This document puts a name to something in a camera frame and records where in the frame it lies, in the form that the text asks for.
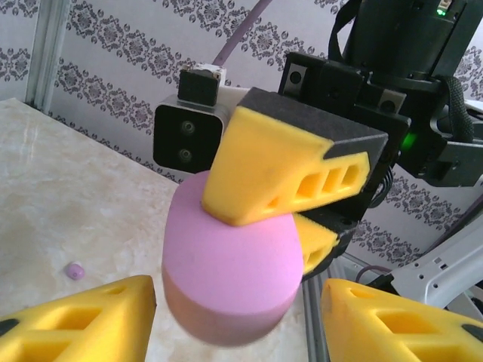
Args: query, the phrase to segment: damask wallpaper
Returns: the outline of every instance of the damask wallpaper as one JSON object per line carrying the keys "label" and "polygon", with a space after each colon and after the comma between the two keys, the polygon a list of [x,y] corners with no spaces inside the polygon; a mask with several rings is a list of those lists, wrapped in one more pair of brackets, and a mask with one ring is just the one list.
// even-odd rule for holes
{"label": "damask wallpaper", "polygon": [[0,0],[0,100],[24,100],[40,0]]}
{"label": "damask wallpaper", "polygon": [[[0,0],[0,9],[10,2],[19,9],[17,17],[23,17],[15,0]],[[176,92],[181,67],[210,63],[256,2],[72,0],[48,113],[155,172],[181,181],[152,160],[153,112]],[[324,57],[342,4],[341,0],[273,1],[227,60],[227,84],[273,91],[287,51]],[[12,7],[6,9],[7,16],[13,17]],[[342,44],[348,33],[349,29],[340,33]],[[8,59],[29,49],[2,42]],[[483,100],[482,48],[483,26],[457,70],[466,97],[475,100]],[[18,72],[12,71],[11,64],[11,60],[0,63],[0,74],[10,69],[10,79]],[[482,192],[481,185],[433,188],[397,167],[388,198],[368,211],[348,252],[369,264],[404,265],[427,250]]]}

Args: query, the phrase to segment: camera lens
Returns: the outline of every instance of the camera lens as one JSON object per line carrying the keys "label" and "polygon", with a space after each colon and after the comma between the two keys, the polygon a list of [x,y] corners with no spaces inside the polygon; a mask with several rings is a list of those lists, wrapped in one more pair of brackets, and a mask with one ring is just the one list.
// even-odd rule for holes
{"label": "camera lens", "polygon": [[188,163],[191,161],[192,155],[187,149],[182,149],[178,152],[178,157],[180,158],[181,162]]}
{"label": "camera lens", "polygon": [[181,132],[185,136],[190,136],[195,132],[195,125],[190,121],[184,121],[181,124]]}

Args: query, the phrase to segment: white table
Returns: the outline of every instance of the white table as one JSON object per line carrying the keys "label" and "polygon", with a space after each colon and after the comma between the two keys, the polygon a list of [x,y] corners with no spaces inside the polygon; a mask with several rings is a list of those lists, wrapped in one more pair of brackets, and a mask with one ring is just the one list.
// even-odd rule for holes
{"label": "white table", "polygon": [[[307,361],[301,293],[276,330],[244,348],[204,345],[177,326],[160,272],[176,187],[17,100],[0,102],[0,316],[146,274],[158,299],[147,362]],[[80,281],[63,272],[73,261]]]}

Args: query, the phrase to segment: green led light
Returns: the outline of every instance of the green led light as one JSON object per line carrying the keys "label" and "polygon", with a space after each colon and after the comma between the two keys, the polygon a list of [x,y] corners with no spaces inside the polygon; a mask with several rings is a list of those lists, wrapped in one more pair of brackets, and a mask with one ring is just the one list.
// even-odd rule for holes
{"label": "green led light", "polygon": [[413,146],[415,140],[416,140],[416,134],[408,133],[405,139],[402,141],[401,150],[402,151],[409,150]]}

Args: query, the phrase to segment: pink foam cylinder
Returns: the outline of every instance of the pink foam cylinder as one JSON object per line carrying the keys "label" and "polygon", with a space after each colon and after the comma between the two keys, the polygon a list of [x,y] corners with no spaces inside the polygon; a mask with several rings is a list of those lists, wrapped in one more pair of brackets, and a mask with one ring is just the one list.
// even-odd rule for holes
{"label": "pink foam cylinder", "polygon": [[240,346],[264,337],[290,308],[303,275],[292,215],[233,227],[207,214],[208,172],[174,193],[165,229],[162,280],[168,307],[192,336]]}

